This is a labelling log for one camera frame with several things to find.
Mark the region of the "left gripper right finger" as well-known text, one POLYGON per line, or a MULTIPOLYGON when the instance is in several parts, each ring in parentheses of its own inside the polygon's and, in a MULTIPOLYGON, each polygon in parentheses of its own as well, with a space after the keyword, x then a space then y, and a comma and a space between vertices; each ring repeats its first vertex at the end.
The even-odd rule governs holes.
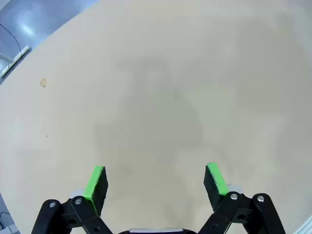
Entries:
POLYGON ((248 234, 284 234, 285 229, 272 199, 265 193, 252 198, 230 191, 216 163, 205 166, 204 186, 213 213, 200 234, 225 234, 231 224, 242 224, 248 234))

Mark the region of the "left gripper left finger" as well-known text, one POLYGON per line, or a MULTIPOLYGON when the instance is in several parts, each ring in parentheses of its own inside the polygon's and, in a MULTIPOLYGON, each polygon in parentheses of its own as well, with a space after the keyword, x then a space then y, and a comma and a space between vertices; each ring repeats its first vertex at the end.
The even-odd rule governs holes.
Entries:
POLYGON ((46 200, 32 229, 33 234, 69 234, 82 227, 87 234, 110 234, 111 230, 101 219, 101 211, 108 190, 104 166, 96 166, 83 195, 64 203, 46 200))

